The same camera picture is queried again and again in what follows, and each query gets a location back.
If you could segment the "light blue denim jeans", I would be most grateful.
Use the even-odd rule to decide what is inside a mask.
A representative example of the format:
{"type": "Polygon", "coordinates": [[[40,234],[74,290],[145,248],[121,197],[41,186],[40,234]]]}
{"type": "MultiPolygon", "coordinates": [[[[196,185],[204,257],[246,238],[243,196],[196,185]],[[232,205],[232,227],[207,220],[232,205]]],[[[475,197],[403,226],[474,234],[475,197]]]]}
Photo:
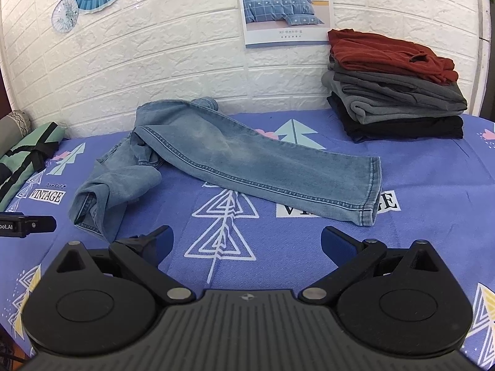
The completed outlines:
{"type": "Polygon", "coordinates": [[[138,107],[132,131],[100,157],[75,192],[74,225],[113,241],[127,206],[162,182],[160,167],[313,215],[371,226],[382,187],[378,157],[322,151],[265,137],[211,98],[138,107]]]}

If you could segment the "green pillow with black ribbon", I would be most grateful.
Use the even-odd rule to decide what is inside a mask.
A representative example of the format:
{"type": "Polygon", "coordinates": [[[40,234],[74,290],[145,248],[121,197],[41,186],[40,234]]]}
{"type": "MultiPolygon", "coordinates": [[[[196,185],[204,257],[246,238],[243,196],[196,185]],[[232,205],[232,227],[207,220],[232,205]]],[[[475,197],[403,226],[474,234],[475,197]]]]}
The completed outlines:
{"type": "Polygon", "coordinates": [[[1,157],[1,211],[5,211],[35,173],[59,150],[66,130],[55,122],[45,123],[24,137],[1,157]]]}

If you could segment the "purple patterned bed sheet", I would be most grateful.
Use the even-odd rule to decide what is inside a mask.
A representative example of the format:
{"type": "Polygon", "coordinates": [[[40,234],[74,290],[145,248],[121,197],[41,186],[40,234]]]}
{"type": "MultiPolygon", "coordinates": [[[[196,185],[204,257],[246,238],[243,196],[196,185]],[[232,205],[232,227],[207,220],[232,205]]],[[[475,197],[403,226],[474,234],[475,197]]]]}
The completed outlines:
{"type": "MultiPolygon", "coordinates": [[[[339,229],[357,240],[375,238],[406,248],[429,240],[472,303],[473,324],[463,350],[480,367],[494,364],[494,124],[463,119],[462,139],[354,143],[331,110],[240,114],[265,137],[356,156],[379,157],[383,183],[370,228],[339,229]]],[[[75,191],[95,161],[123,139],[105,129],[60,143],[45,171],[33,175],[9,209],[51,215],[56,231],[1,241],[1,330],[31,349],[19,311],[41,274],[71,240],[101,248],[98,237],[68,216],[75,191]]],[[[118,235],[147,234],[167,224],[172,253],[160,269],[195,292],[205,289],[301,290],[333,270],[321,250],[330,224],[287,205],[203,183],[168,166],[163,182],[127,208],[118,235]]]]}

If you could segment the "grey bolster pillow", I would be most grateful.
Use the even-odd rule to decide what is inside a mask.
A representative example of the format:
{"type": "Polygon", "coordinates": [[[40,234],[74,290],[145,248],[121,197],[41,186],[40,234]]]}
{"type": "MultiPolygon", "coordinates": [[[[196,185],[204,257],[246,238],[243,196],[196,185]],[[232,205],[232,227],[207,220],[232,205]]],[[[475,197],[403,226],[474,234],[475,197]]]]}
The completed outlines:
{"type": "Polygon", "coordinates": [[[24,111],[14,110],[0,121],[0,157],[31,133],[31,120],[24,111]]]}

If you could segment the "grey folded garment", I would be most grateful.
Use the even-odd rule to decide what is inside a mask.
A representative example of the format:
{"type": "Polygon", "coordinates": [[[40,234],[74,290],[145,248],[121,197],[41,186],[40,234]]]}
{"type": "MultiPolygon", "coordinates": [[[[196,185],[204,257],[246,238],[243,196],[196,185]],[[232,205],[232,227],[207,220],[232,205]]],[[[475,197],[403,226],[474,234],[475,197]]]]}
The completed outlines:
{"type": "Polygon", "coordinates": [[[399,119],[459,116],[467,100],[456,83],[438,85],[405,75],[345,70],[330,62],[322,84],[363,125],[399,119]]]}

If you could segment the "black folded garment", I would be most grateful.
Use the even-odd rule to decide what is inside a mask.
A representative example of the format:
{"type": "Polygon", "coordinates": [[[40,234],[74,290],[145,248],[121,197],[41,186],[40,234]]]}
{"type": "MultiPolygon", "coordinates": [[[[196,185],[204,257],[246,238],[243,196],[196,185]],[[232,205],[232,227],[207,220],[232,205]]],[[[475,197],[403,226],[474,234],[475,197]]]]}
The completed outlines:
{"type": "Polygon", "coordinates": [[[354,143],[374,140],[414,140],[421,138],[462,139],[464,121],[460,116],[421,117],[361,124],[351,119],[342,100],[333,93],[327,98],[354,143]]]}

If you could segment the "red folded garment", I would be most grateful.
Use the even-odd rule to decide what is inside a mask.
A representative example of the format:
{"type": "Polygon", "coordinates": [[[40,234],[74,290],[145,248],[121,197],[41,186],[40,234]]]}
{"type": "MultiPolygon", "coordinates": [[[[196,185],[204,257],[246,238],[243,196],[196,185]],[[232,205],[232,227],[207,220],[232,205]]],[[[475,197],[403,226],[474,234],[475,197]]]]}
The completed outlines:
{"type": "Polygon", "coordinates": [[[330,55],[345,70],[406,75],[448,85],[458,80],[452,59],[430,48],[347,28],[328,32],[330,55]]]}

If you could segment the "small pale umbrella decoration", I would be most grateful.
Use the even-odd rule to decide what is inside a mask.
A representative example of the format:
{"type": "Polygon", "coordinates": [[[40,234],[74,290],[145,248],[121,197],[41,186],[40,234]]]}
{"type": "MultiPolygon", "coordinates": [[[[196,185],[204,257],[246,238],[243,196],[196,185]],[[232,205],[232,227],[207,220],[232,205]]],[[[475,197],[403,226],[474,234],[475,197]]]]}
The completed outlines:
{"type": "Polygon", "coordinates": [[[79,18],[79,7],[76,0],[60,0],[51,15],[54,30],[67,34],[76,26],[79,18]]]}

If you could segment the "bedding advertisement poster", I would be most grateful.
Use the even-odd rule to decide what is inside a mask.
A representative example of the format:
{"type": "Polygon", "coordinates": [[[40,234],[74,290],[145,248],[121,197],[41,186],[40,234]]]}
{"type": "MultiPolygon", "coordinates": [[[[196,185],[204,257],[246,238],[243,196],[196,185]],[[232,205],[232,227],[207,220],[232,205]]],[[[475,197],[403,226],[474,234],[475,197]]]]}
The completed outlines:
{"type": "Polygon", "coordinates": [[[332,0],[239,0],[245,45],[322,45],[334,27],[332,0]]]}

